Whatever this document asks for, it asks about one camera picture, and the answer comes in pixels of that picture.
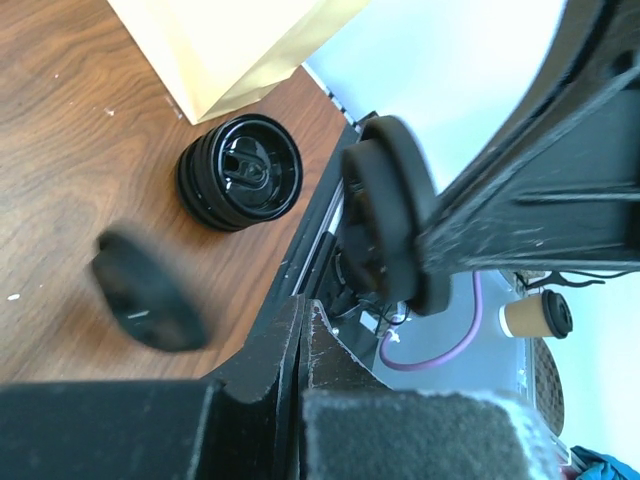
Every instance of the white wall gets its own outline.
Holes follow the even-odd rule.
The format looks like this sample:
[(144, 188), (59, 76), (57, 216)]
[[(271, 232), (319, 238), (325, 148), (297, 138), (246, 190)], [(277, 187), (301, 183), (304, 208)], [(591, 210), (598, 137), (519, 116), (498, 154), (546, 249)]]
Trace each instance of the white wall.
[[(372, 0), (308, 63), (355, 118), (375, 109), (407, 120), (441, 190), (522, 98), (562, 8), (562, 0)], [(640, 274), (565, 292), (575, 331), (551, 342), (567, 405), (563, 440), (636, 469), (639, 292)]]

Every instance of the paper bag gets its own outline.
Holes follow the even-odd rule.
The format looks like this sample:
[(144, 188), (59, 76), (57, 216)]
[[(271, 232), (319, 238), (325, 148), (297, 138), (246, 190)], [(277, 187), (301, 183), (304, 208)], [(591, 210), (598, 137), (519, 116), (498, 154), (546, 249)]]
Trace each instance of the paper bag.
[(256, 102), (369, 0), (109, 0), (192, 124)]

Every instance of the blue fabric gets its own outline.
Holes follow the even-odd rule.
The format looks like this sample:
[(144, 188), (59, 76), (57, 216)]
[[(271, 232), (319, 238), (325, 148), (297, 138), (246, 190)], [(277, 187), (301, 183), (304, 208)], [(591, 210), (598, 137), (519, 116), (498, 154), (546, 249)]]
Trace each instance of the blue fabric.
[(640, 474), (611, 455), (603, 455), (583, 447), (573, 447), (573, 453), (587, 464), (587, 470), (577, 480), (640, 480)]

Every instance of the cable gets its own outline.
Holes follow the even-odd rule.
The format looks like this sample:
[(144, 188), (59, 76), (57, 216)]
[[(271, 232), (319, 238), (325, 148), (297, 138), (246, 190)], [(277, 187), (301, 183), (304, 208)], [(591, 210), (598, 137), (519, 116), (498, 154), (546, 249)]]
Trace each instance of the cable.
[(455, 358), (459, 355), (465, 348), (469, 346), (469, 344), (473, 341), (475, 336), (478, 334), (478, 330), (480, 330), (480, 325), (482, 323), (482, 310), (483, 310), (483, 302), (482, 302), (482, 282), (480, 279), (480, 272), (473, 272), (473, 298), (475, 302), (473, 320), (471, 322), (471, 327), (469, 331), (466, 333), (462, 340), (458, 342), (456, 346), (454, 346), (448, 352), (443, 353), (442, 355), (438, 355), (437, 357), (431, 358), (429, 360), (424, 360), (422, 362), (417, 363), (396, 363), (389, 358), (388, 348), (389, 341), (391, 339), (391, 333), (395, 328), (390, 328), (384, 335), (382, 339), (382, 344), (380, 345), (380, 360), (387, 367), (392, 370), (398, 370), (401, 372), (417, 372), (420, 370), (425, 370), (427, 368), (433, 368), (444, 363), (449, 360)]
[(600, 278), (603, 280), (612, 280), (614, 278), (624, 277), (625, 275), (629, 275), (630, 273), (635, 273), (633, 270), (630, 272), (618, 272), (611, 275), (602, 275), (597, 273), (589, 273), (589, 272), (581, 272), (578, 270), (563, 270), (563, 273), (572, 273), (573, 275), (581, 275), (583, 277), (589, 278)]

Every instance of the wood grain surface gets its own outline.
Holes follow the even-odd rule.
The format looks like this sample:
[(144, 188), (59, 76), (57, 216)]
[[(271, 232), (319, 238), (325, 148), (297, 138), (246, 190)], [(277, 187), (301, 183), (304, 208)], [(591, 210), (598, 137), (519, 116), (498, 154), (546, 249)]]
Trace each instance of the wood grain surface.
[[(3, 1), (0, 25), (0, 382), (209, 372), (242, 345), (342, 115), (302, 69), (244, 109), (289, 129), (303, 192), (276, 222), (213, 233), (180, 207), (173, 169), (225, 118), (189, 125), (105, 0)], [(96, 236), (122, 219), (198, 292), (216, 330), (209, 349), (158, 353), (115, 325), (86, 265)]]

